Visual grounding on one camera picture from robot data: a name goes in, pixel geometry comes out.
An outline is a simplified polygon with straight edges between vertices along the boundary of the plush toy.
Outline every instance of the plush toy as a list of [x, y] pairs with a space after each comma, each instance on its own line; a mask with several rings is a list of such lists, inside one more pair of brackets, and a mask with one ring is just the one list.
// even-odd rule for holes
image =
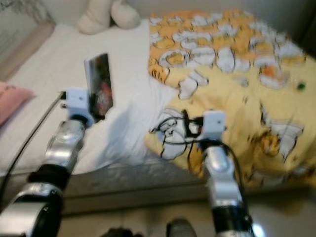
[[131, 29], [140, 23], [138, 12], [125, 0], [90, 0], [87, 11], [78, 20], [81, 33], [93, 35], [110, 26], [110, 18], [123, 29]]

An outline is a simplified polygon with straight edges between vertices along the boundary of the yellow blanket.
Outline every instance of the yellow blanket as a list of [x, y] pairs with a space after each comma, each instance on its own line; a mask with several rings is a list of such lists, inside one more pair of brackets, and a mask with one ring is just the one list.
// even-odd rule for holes
[[146, 135], [162, 158], [203, 176], [201, 152], [184, 125], [206, 110], [226, 112], [223, 142], [245, 184], [316, 182], [316, 61], [264, 21], [241, 11], [176, 12], [150, 18], [149, 73], [179, 94]]

